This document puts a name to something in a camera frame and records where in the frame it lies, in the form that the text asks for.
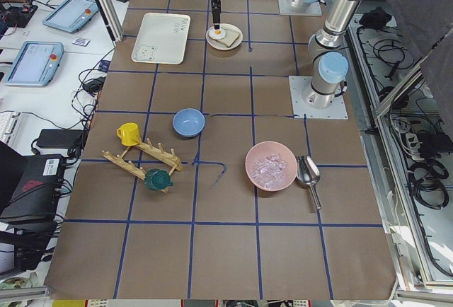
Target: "tiled surface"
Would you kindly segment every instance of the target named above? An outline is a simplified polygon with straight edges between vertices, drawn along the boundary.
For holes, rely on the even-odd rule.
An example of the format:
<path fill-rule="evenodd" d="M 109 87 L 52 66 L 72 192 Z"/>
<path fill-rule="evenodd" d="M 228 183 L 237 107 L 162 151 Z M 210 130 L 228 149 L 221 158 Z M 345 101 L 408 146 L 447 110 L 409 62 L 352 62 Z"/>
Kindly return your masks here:
<path fill-rule="evenodd" d="M 386 239 L 348 99 L 349 120 L 292 116 L 288 76 L 312 75 L 308 39 L 322 18 L 279 16 L 277 0 L 222 0 L 244 40 L 230 52 L 205 42 L 207 0 L 131 0 L 52 261 L 59 299 L 386 299 L 394 283 Z M 131 51 L 147 12 L 192 19 L 180 65 L 140 64 Z M 172 128 L 182 108 L 205 114 L 192 139 Z M 116 129 L 174 148 L 182 172 L 167 194 L 102 158 L 125 148 Z M 252 186 L 244 159 L 266 140 L 311 154 L 323 209 L 294 182 Z M 132 149 L 125 157 L 165 168 Z"/>

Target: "mounting plate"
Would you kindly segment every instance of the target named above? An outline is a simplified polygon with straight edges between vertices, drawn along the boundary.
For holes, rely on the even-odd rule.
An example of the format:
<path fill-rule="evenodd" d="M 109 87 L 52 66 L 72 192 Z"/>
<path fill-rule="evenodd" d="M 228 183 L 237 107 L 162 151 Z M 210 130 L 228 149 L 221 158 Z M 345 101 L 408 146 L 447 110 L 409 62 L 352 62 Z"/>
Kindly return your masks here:
<path fill-rule="evenodd" d="M 311 107 L 302 99 L 302 90 L 309 86 L 310 76 L 290 76 L 289 89 L 291 90 L 292 112 L 296 118 L 321 118 L 325 120 L 347 120 L 345 101 L 342 96 L 335 97 L 332 104 L 326 109 L 316 109 Z"/>
<path fill-rule="evenodd" d="M 309 6 L 293 7 L 289 0 L 278 0 L 278 7 L 280 9 L 280 15 L 322 16 L 323 14 L 317 1 L 311 3 Z"/>

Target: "metal spoon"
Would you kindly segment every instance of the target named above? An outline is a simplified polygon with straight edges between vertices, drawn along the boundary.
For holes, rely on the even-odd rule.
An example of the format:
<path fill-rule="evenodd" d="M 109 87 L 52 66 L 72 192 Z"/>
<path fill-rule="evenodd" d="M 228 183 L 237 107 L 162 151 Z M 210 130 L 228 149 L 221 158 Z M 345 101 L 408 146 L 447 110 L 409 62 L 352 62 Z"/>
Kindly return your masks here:
<path fill-rule="evenodd" d="M 319 201 L 318 192 L 316 191 L 316 184 L 318 183 L 321 175 L 318 167 L 314 164 L 310 156 L 298 156 L 297 159 L 297 179 L 302 187 L 310 189 L 311 196 L 313 197 L 316 209 L 321 209 L 321 202 Z"/>

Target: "blue bowl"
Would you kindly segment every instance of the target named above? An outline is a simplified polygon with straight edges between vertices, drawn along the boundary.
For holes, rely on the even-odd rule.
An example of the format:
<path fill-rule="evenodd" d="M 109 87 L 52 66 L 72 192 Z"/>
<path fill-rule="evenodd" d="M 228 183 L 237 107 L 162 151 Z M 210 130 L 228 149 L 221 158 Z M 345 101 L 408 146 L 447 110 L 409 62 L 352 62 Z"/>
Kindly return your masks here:
<path fill-rule="evenodd" d="M 196 109 L 182 109 L 173 117 L 173 128 L 183 137 L 197 136 L 204 127 L 205 117 Z"/>

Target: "spoon handle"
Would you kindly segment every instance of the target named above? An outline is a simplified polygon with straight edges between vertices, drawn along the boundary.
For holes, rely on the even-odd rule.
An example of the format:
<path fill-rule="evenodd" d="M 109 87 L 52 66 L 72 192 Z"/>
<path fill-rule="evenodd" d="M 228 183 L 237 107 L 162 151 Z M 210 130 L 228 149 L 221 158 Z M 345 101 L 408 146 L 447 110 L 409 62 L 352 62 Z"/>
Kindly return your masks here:
<path fill-rule="evenodd" d="M 322 209 L 321 202 L 319 201 L 318 192 L 316 191 L 315 185 L 310 186 L 310 192 L 311 192 L 311 196 L 313 197 L 314 204 L 316 205 L 316 209 L 317 210 Z"/>

